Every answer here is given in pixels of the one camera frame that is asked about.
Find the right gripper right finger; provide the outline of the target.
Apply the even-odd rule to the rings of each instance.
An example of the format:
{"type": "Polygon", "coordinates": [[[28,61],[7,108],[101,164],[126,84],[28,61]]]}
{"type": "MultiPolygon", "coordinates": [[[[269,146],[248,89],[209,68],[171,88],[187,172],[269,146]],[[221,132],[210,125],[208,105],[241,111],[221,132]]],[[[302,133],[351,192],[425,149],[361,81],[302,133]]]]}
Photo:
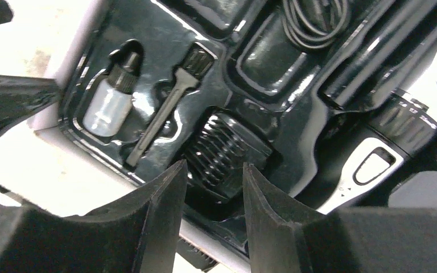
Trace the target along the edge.
{"type": "Polygon", "coordinates": [[[321,214],[243,166],[252,272],[437,272],[437,209],[321,214]]]}

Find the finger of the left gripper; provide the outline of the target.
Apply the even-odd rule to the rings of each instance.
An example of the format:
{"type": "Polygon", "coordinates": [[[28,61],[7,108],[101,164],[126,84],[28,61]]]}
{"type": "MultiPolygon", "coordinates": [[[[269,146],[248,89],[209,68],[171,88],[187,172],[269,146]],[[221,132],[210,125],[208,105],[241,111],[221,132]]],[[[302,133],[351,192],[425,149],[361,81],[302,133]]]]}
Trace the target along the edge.
{"type": "Polygon", "coordinates": [[[0,137],[60,97],[53,79],[0,75],[0,137]]]}

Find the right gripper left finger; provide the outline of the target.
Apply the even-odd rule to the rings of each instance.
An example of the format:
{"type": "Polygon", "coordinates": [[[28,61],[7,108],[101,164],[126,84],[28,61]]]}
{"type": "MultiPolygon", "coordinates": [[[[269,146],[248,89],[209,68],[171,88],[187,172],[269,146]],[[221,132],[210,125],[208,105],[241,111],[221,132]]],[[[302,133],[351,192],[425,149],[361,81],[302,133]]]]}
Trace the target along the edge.
{"type": "Polygon", "coordinates": [[[84,216],[0,204],[0,272],[171,272],[187,162],[84,216]]]}

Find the black silver hair clipper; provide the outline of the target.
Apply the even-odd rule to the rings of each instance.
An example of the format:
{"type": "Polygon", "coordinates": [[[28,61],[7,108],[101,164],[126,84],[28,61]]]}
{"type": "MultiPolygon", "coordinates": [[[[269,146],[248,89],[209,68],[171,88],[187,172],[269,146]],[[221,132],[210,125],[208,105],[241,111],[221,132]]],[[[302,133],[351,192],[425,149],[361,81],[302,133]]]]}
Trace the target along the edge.
{"type": "Polygon", "coordinates": [[[296,199],[327,214],[384,182],[437,136],[437,107],[394,93],[319,152],[318,172],[296,199]]]}

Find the black comb guard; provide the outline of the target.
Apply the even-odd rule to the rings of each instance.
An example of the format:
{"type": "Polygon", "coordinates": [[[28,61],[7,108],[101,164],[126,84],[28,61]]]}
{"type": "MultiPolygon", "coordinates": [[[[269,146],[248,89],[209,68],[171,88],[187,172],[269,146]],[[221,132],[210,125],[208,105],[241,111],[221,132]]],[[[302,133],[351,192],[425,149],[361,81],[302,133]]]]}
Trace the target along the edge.
{"type": "Polygon", "coordinates": [[[218,265],[218,261],[211,258],[205,252],[202,252],[199,248],[182,237],[179,237],[178,239],[176,252],[188,263],[194,266],[194,268],[201,270],[202,272],[209,272],[218,265]]]}
{"type": "Polygon", "coordinates": [[[216,112],[183,152],[190,183],[215,202],[227,203],[242,191],[244,163],[263,169],[273,149],[227,113],[216,112]]]}

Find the white hair clipper box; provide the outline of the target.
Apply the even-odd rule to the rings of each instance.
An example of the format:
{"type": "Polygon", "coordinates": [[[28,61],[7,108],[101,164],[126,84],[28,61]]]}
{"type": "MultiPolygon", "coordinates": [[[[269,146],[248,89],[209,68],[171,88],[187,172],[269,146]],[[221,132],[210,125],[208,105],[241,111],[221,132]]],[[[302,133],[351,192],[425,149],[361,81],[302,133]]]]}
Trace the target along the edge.
{"type": "MultiPolygon", "coordinates": [[[[321,148],[392,94],[437,107],[437,1],[92,1],[69,49],[49,78],[60,99],[28,118],[57,128],[132,191],[187,162],[184,150],[216,112],[273,149],[263,169],[252,165],[296,199],[317,175],[321,148]],[[212,67],[128,166],[195,43],[215,57],[212,67]],[[141,57],[132,107],[116,135],[93,135],[83,118],[96,88],[132,51],[141,57]]],[[[243,167],[241,193],[224,204],[192,185],[187,168],[179,237],[252,272],[243,167]]],[[[362,198],[329,213],[352,207],[437,209],[437,136],[362,198]]]]}

